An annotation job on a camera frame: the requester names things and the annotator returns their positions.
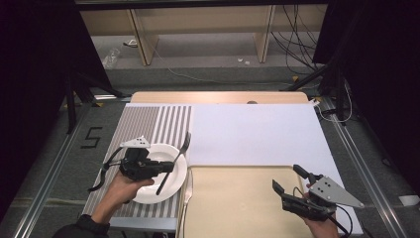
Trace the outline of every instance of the gray striped cloth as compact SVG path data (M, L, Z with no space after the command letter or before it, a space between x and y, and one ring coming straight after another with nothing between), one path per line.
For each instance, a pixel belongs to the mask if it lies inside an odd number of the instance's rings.
M108 161L122 142L141 136L145 136L151 144L164 143L180 148L189 130L191 114L192 107L189 105L136 106L127 104L104 162ZM114 160L124 158L125 153L126 149L121 150ZM104 185L89 194L83 214L92 214L117 171L118 166L111 167L106 174ZM167 200L155 204L140 204L131 201L129 204L124 204L114 217L176 217L179 198L180 190Z

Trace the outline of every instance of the gray carpet floor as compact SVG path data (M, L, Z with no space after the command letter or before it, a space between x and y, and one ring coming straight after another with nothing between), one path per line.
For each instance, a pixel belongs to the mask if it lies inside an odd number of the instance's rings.
M104 47L105 45L103 43L101 48L107 51L107 48ZM174 56L176 53L171 52L169 55L162 55ZM230 56L233 56L232 59L238 57L235 54ZM307 68L299 65L295 65L292 69L308 71ZM146 68L138 66L138 68L120 67L107 70L107 73L114 88L126 93L172 90L277 91L286 88L292 83L291 77L295 75L284 64L281 66L270 66L270 64L267 64L253 67L223 67L216 64L210 66L207 64L206 67L172 67L172 70L173 72L169 71L166 66ZM186 74L188 77L175 75L174 72ZM315 89L317 83L318 81L315 80L302 90L308 95L317 95ZM108 94L98 88L92 88L92 91L94 94ZM92 186L92 182L97 176L125 103L115 100L104 101L100 107L96 104L88 105L89 110L86 118L80 125L79 133L70 148L67 160L30 237L51 237L59 227L73 223L80 215L88 196L86 190ZM361 120L362 117L363 115L359 115L355 109L352 120L347 122L347 128L409 237L420 237L420 226L418 226L418 221L420 220L419 204L404 207L398 199L400 195L413 194L413 190L400 174L382 163L383 156L381 151L363 120ZM373 237L390 237L333 123L320 120L320 124L346 189L366 205L365 209L356 210L359 220L371 232ZM82 146L89 146L93 143L85 140L85 136L91 127L102 128L94 130L91 134L91 136L99 137L100 140L97 147L82 149ZM41 187L52 161L65 139L66 130L67 114L65 108L62 107L57 113L56 124L48 142L34 163L15 201L10 206L5 219L0 225L1 237L13 237L22 216ZM151 237L151 235L151 233L127 231L128 237ZM110 237L117 238L123 237L123 235L120 231L111 231Z

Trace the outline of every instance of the white paper scrap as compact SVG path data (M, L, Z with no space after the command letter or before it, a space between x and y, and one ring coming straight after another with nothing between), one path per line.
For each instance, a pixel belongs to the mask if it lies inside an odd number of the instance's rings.
M418 195L405 195L405 196L398 196L404 206L412 206L420 201L420 197Z

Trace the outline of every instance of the black sleeve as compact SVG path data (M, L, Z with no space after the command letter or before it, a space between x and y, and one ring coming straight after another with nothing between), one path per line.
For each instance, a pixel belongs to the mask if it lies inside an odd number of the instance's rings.
M95 223L89 215L81 215L76 224L57 230L52 238L108 238L109 224Z

